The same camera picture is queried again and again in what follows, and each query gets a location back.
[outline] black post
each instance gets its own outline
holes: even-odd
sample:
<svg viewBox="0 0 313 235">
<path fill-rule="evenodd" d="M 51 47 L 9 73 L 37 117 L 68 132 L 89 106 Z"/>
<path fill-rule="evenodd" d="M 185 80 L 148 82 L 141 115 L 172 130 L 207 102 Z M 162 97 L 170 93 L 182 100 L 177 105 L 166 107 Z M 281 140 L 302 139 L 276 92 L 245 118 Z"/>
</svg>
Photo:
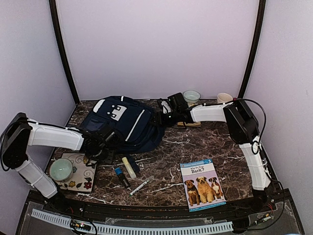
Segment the black post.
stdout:
<svg viewBox="0 0 313 235">
<path fill-rule="evenodd" d="M 60 28 L 60 22 L 59 22 L 59 17 L 58 17 L 58 12 L 57 12 L 57 5 L 55 0 L 49 0 L 50 4 L 50 11 L 51 11 L 51 17 L 52 17 L 52 23 L 53 23 L 53 28 L 54 28 L 54 33 L 55 33 L 55 38 L 57 40 L 58 48 L 59 48 L 59 53 L 60 57 L 62 60 L 63 68 L 65 75 L 67 77 L 67 82 L 70 88 L 70 91 L 72 93 L 73 99 L 75 101 L 75 104 L 79 104 L 80 100 L 78 97 L 78 93 L 74 84 L 74 80 L 72 77 L 72 74 L 70 72 L 69 64 L 67 61 L 67 54 L 65 52 L 65 47 L 63 43 L 63 38 L 61 34 L 61 28 Z"/>
<path fill-rule="evenodd" d="M 244 97 L 245 92 L 246 92 L 246 88 L 248 86 L 249 78 L 251 75 L 251 71 L 252 71 L 252 67 L 253 67 L 253 63 L 254 63 L 254 59 L 255 59 L 255 55 L 256 55 L 256 50 L 258 48 L 259 39 L 260 39 L 260 35 L 261 35 L 263 17 L 264 17 L 264 12 L 265 12 L 265 4 L 266 4 L 266 0 L 260 0 L 259 1 L 258 16 L 256 18 L 256 24 L 255 24 L 255 29 L 254 29 L 254 35 L 253 35 L 250 55 L 249 55 L 248 63 L 246 65 L 246 71 L 245 71 L 245 75 L 243 78 L 243 82 L 242 82 L 241 87 L 240 87 L 238 98 Z"/>
</svg>

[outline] children's book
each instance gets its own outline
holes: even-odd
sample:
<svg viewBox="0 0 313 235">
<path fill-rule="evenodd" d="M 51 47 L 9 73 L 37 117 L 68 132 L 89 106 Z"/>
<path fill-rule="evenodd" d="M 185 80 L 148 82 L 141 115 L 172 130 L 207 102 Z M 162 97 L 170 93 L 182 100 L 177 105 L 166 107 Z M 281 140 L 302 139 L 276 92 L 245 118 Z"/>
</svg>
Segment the children's book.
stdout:
<svg viewBox="0 0 313 235">
<path fill-rule="evenodd" d="M 180 164 L 190 212 L 226 204 L 221 183 L 211 159 Z"/>
</svg>

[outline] white wall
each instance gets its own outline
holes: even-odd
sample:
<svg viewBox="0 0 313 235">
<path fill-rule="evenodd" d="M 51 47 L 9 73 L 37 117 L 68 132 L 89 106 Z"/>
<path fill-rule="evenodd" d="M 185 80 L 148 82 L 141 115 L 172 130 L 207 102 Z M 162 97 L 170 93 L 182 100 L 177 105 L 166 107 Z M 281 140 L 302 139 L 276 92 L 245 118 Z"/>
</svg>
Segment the white wall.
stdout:
<svg viewBox="0 0 313 235">
<path fill-rule="evenodd" d="M 0 1 L 0 132 L 18 112 L 64 125 L 74 109 L 48 0 Z M 45 167 L 51 148 L 29 148 Z M 0 169 L 0 231 L 15 234 L 29 186 Z"/>
<path fill-rule="evenodd" d="M 247 98 L 268 115 L 263 145 L 313 234 L 313 1 L 267 1 Z"/>
<path fill-rule="evenodd" d="M 160 98 L 195 89 L 237 96 L 258 0 L 59 0 L 82 100 Z"/>
</svg>

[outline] white cup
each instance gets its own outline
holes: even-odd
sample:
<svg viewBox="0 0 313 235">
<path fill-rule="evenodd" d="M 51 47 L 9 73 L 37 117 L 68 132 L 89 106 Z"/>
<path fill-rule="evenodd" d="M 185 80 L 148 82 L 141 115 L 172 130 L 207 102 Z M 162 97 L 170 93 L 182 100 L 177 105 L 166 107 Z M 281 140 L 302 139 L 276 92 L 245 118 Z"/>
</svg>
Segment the white cup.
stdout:
<svg viewBox="0 0 313 235">
<path fill-rule="evenodd" d="M 233 97 L 230 94 L 227 93 L 219 93 L 217 95 L 217 103 L 221 104 L 221 103 L 226 103 L 229 101 L 232 101 Z"/>
</svg>

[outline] black and tan dog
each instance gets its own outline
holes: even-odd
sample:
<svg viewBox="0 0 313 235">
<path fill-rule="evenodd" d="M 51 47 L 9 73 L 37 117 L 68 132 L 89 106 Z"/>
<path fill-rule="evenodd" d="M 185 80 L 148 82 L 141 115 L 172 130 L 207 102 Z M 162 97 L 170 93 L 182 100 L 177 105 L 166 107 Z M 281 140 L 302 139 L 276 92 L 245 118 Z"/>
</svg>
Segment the black and tan dog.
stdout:
<svg viewBox="0 0 313 235">
<path fill-rule="evenodd" d="M 222 198 L 223 197 L 223 192 L 222 192 L 220 184 L 217 183 L 216 177 L 213 177 L 213 178 L 209 179 L 209 182 L 212 183 L 211 184 L 211 188 L 214 190 L 216 198 L 217 199 Z"/>
<path fill-rule="evenodd" d="M 198 177 L 197 179 L 198 182 L 198 191 L 200 195 L 200 201 L 202 203 L 211 203 L 214 200 L 214 190 L 211 188 L 209 183 L 206 181 L 206 177 Z"/>
<path fill-rule="evenodd" d="M 188 200 L 190 202 L 190 206 L 193 206 L 194 204 L 199 205 L 200 196 L 199 196 L 196 186 L 194 185 L 194 181 L 186 180 L 184 183 L 187 185 L 187 191 L 188 191 L 188 196 L 189 196 Z"/>
</svg>

